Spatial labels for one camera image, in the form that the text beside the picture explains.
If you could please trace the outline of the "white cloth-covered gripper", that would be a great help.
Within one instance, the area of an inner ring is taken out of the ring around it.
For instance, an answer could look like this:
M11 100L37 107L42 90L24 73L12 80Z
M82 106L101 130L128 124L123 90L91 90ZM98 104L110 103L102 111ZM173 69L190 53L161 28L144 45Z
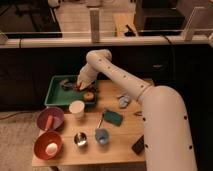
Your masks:
M97 78L98 71L96 71L90 64L82 67L77 77L77 83L86 83L87 87Z

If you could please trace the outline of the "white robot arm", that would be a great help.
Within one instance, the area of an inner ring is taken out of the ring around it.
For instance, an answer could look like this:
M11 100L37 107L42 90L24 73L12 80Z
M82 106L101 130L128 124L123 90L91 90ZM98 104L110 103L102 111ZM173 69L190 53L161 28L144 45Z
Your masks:
M168 86L153 86L111 63L107 49L92 50L77 84L87 88L99 72L123 88L142 107L147 171L198 171L187 109Z

